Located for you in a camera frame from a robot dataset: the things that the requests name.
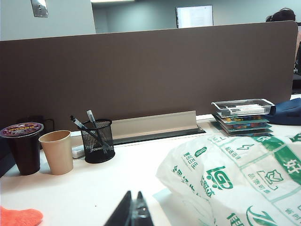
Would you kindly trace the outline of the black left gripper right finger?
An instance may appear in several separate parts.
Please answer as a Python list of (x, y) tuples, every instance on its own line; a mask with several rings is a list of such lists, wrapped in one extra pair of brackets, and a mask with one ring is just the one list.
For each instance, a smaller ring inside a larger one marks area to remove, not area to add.
[(151, 213), (142, 192), (138, 192), (131, 210), (131, 226), (154, 226)]

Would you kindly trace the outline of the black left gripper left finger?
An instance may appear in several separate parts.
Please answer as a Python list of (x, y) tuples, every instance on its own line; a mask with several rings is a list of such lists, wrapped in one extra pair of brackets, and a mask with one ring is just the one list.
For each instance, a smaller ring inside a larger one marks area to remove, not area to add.
[(129, 226), (131, 224), (131, 216), (130, 216), (131, 206), (132, 206), (131, 191), (127, 191), (104, 225), (105, 226)]

